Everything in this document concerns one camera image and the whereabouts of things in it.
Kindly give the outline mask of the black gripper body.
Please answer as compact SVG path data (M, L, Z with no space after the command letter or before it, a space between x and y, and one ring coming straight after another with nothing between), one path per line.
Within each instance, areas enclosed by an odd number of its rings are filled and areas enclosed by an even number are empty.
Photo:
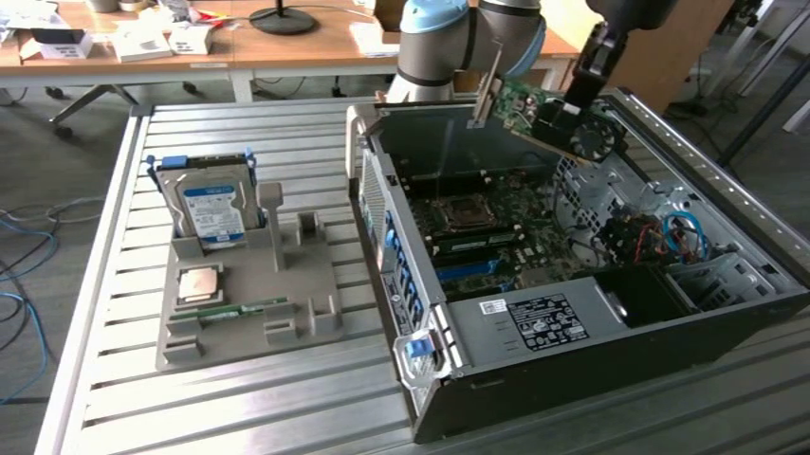
M602 16L610 30L627 33L660 28L677 0L587 0L586 4Z

